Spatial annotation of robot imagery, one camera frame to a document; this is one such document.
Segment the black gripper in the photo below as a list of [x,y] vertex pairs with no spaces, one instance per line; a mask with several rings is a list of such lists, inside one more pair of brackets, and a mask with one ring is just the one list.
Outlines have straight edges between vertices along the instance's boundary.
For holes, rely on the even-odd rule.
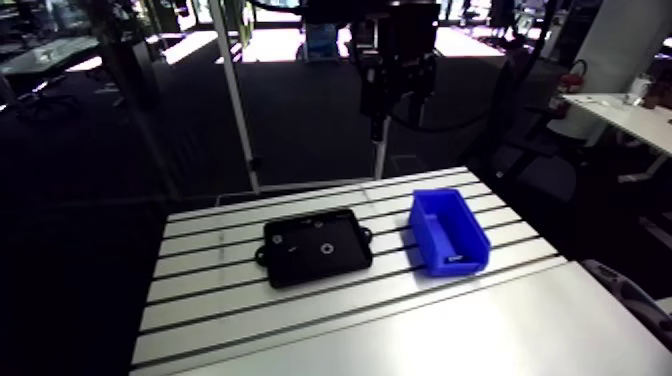
[[374,21],[367,56],[357,50],[360,112],[370,120],[372,141],[384,140],[388,120],[421,128],[424,105],[434,92],[436,31],[432,15],[388,15]]

